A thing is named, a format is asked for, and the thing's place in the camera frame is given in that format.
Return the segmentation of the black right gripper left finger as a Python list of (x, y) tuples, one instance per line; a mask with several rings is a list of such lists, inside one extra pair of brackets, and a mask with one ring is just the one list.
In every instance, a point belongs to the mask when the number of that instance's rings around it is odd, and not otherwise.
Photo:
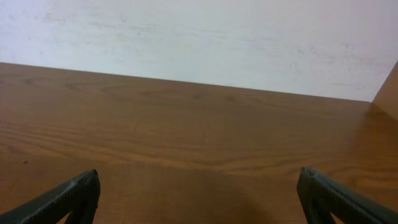
[(1, 215), (1, 223), (49, 224), (66, 217), (66, 223), (92, 224), (101, 186), (95, 169), (58, 185), (33, 200)]

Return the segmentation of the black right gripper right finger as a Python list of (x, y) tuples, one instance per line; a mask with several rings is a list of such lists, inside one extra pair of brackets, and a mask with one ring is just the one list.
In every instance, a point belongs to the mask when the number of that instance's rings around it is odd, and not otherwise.
[(321, 173), (303, 167), (297, 193), (309, 224), (395, 224), (397, 212), (369, 200)]

